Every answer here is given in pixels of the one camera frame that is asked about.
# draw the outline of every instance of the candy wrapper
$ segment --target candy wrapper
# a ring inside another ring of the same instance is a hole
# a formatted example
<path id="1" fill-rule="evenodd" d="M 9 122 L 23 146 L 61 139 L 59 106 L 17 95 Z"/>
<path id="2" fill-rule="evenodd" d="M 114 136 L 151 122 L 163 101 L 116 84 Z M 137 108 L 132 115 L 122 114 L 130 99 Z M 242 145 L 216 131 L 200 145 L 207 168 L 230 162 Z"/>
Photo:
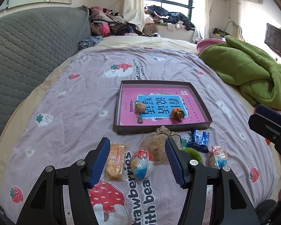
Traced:
<path id="1" fill-rule="evenodd" d="M 228 164 L 228 155 L 220 146 L 212 147 L 212 155 L 210 158 L 210 166 L 220 169 L 222 166 Z"/>
<path id="2" fill-rule="evenodd" d="M 105 180 L 124 179 L 125 146 L 111 144 L 105 168 Z"/>
<path id="3" fill-rule="evenodd" d="M 147 149 L 138 150 L 131 157 L 130 167 L 134 177 L 147 179 L 154 169 L 154 158 Z"/>
<path id="4" fill-rule="evenodd" d="M 209 133 L 201 130 L 192 130 L 187 147 L 194 148 L 195 150 L 208 153 Z"/>

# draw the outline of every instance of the white curtain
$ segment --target white curtain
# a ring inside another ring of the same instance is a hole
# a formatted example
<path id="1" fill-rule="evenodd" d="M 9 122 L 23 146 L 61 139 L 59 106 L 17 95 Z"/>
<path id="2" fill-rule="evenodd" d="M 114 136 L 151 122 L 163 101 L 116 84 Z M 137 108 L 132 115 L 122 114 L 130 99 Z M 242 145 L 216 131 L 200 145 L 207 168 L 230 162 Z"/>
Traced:
<path id="1" fill-rule="evenodd" d="M 137 26 L 142 31 L 145 25 L 143 0 L 125 0 L 123 17 L 125 21 Z"/>
<path id="2" fill-rule="evenodd" d="M 209 38 L 209 13 L 212 0 L 193 0 L 191 21 L 196 26 L 193 42 Z"/>

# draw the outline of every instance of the green fuzzy toy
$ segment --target green fuzzy toy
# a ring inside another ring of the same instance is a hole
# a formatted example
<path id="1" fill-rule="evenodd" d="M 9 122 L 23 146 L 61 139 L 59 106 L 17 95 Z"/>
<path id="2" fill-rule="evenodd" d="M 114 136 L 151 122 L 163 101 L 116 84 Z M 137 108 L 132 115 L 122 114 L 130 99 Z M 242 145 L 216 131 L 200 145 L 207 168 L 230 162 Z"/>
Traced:
<path id="1" fill-rule="evenodd" d="M 191 158 L 191 160 L 197 160 L 198 162 L 203 164 L 203 160 L 202 157 L 200 156 L 200 154 L 193 148 L 183 148 L 183 151 L 185 151 L 189 157 Z"/>

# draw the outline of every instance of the tray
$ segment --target tray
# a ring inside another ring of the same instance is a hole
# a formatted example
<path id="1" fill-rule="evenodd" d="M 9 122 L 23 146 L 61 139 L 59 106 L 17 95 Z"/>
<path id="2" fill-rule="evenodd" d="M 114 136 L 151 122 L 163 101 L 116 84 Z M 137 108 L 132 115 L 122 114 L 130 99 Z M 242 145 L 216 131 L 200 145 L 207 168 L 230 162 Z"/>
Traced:
<path id="1" fill-rule="evenodd" d="M 139 114 L 135 101 L 143 102 L 147 109 Z M 180 107 L 185 119 L 171 118 L 171 111 Z M 188 82 L 158 80 L 123 80 L 117 99 L 114 121 L 118 134 L 154 132 L 160 126 L 171 131 L 207 129 L 212 118 L 195 88 Z"/>

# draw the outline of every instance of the gray sofa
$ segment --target gray sofa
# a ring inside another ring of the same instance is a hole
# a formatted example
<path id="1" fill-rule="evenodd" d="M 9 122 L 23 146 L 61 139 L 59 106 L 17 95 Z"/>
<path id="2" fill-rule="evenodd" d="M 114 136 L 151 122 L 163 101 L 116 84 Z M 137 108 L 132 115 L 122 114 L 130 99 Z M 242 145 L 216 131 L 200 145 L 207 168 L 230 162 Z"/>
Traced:
<path id="1" fill-rule="evenodd" d="M 0 18 L 0 135 L 17 106 L 88 36 L 85 6 L 34 8 Z"/>

